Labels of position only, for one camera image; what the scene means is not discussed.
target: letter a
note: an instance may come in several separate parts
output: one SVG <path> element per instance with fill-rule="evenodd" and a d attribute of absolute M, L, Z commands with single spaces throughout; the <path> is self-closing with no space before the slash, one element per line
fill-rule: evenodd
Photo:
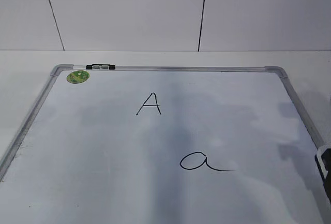
<path fill-rule="evenodd" d="M 150 97 L 151 97 L 152 95 L 154 95 L 154 98 L 155 98 L 155 105 L 147 105 L 146 102 L 150 99 Z M 159 106 L 160 106 L 160 105 L 157 104 L 156 95 L 155 95 L 155 93 L 153 92 L 153 93 L 151 93 L 151 94 L 149 95 L 149 97 L 148 97 L 148 98 L 145 100 L 145 102 L 141 105 L 141 107 L 139 108 L 139 110 L 138 110 L 138 112 L 136 113 L 136 115 L 139 114 L 140 110 L 141 110 L 143 107 L 157 107 L 157 110 L 158 110 L 159 113 L 161 114 L 161 111 L 160 111 Z"/>

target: black clip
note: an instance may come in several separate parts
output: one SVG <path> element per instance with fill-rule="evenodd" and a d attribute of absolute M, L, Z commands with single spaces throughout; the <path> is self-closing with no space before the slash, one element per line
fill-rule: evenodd
<path fill-rule="evenodd" d="M 114 70 L 115 65 L 109 65 L 109 64 L 92 64 L 92 65 L 86 65 L 86 70 Z"/>

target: black marker writing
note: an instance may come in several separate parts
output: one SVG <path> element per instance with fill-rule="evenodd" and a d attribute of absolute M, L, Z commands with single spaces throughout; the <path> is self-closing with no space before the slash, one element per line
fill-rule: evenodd
<path fill-rule="evenodd" d="M 155 105 L 146 105 L 145 103 L 150 99 L 150 97 L 154 95 L 154 98 L 155 98 Z M 157 104 L 157 98 L 156 98 L 156 94 L 153 92 L 149 95 L 149 97 L 145 100 L 145 102 L 141 105 L 141 107 L 139 108 L 138 112 L 136 113 L 136 115 L 139 114 L 140 110 L 143 108 L 143 107 L 157 107 L 159 113 L 161 114 L 161 111 L 160 111 L 160 108 L 159 108 L 159 104 Z"/>
<path fill-rule="evenodd" d="M 193 155 L 193 154 L 198 154 L 198 153 L 199 153 L 199 154 L 202 154 L 202 155 L 205 157 L 204 161 L 203 161 L 200 165 L 198 165 L 198 166 L 196 166 L 196 167 L 193 167 L 193 168 L 184 167 L 184 166 L 182 165 L 183 161 L 184 161 L 187 157 L 189 157 L 189 156 L 191 156 L 191 155 Z M 184 170 L 195 170 L 195 169 L 197 169 L 197 168 L 202 167 L 204 164 L 206 164 L 210 169 L 212 169 L 212 170 L 214 170 L 214 171 L 232 171 L 232 170 L 219 170 L 219 169 L 215 169 L 215 168 L 211 167 L 211 166 L 208 164 L 208 158 L 207 158 L 207 156 L 206 156 L 204 153 L 202 153 L 202 152 L 194 152 L 194 153 L 190 153 L 189 155 L 186 155 L 184 158 L 182 158 L 182 160 L 181 160 L 180 163 L 179 163 L 180 167 L 182 167 Z"/>

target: whiteboard frame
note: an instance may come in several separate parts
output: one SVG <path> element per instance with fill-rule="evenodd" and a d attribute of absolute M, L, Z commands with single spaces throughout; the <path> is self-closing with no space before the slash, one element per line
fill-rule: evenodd
<path fill-rule="evenodd" d="M 289 77 L 285 70 L 278 66 L 266 66 L 266 67 L 151 67 L 151 66 L 110 66 L 108 70 L 99 69 L 111 72 L 112 70 L 124 70 L 124 71 L 210 71 L 210 72 L 269 72 L 276 73 L 283 83 L 288 95 L 290 96 L 293 104 L 296 107 L 297 112 L 299 113 L 303 123 L 305 124 L 316 148 L 320 148 L 325 145 L 320 133 L 318 132 L 316 126 L 314 125 L 312 119 L 307 113 L 304 105 L 299 99 L 297 93 L 295 92 Z M 50 73 L 50 77 L 45 84 L 44 88 L 37 97 L 35 103 L 30 109 L 28 115 L 23 121 L 19 131 L 16 133 L 12 139 L 10 145 L 8 146 L 6 152 L 0 160 L 0 181 L 3 179 L 6 174 L 12 160 L 15 157 L 16 152 L 18 151 L 20 145 L 22 144 L 30 126 L 34 122 L 35 117 L 37 116 L 41 106 L 46 100 L 49 92 L 51 91 L 57 77 L 62 71 L 66 70 L 88 70 L 87 66 L 75 66 L 70 64 L 57 65 L 53 68 Z"/>

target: gray plastic corner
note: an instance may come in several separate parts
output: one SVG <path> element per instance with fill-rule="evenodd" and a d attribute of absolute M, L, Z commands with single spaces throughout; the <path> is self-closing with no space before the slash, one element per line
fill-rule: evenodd
<path fill-rule="evenodd" d="M 58 76 L 64 70 L 72 70 L 73 65 L 57 65 L 51 71 L 51 76 Z"/>
<path fill-rule="evenodd" d="M 267 72 L 276 73 L 280 78 L 289 78 L 286 71 L 280 66 L 265 66 Z"/>

